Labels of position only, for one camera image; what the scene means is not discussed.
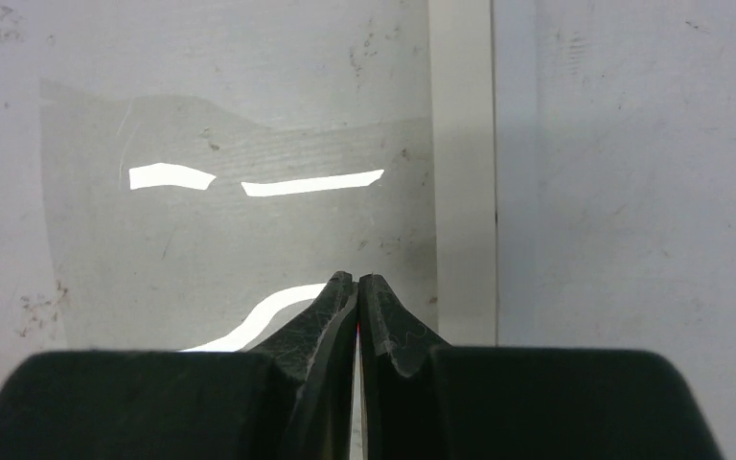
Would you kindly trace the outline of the clear acrylic frame sheet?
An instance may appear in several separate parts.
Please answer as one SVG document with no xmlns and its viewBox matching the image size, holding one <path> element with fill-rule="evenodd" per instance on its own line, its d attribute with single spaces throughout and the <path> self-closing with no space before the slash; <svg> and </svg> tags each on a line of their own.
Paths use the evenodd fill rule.
<svg viewBox="0 0 736 460">
<path fill-rule="evenodd" d="M 337 271 L 437 322 L 431 125 L 262 126 L 182 95 L 111 101 L 42 80 L 41 176 L 73 348 L 184 350 Z"/>
</svg>

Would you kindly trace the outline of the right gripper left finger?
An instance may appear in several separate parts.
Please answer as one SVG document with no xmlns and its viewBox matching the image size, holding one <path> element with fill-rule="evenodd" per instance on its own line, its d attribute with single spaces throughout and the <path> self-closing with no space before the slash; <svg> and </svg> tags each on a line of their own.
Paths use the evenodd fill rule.
<svg viewBox="0 0 736 460">
<path fill-rule="evenodd" d="M 31 356 L 0 390 L 0 459 L 346 459 L 356 300 L 336 272 L 243 352 Z"/>
</svg>

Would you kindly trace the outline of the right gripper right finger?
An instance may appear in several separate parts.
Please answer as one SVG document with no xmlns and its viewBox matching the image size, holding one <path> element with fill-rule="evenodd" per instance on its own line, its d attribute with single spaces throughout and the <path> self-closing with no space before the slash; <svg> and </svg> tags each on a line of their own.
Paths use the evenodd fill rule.
<svg viewBox="0 0 736 460">
<path fill-rule="evenodd" d="M 369 459 L 718 459 L 681 373 L 647 351 L 461 347 L 363 276 Z"/>
</svg>

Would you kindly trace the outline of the white paper mat border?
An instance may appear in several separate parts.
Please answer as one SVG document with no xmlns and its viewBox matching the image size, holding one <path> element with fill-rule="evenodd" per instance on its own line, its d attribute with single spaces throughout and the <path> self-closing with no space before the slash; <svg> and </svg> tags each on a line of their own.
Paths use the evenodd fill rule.
<svg viewBox="0 0 736 460">
<path fill-rule="evenodd" d="M 492 5 L 428 4 L 438 331 L 492 346 L 497 333 Z"/>
</svg>

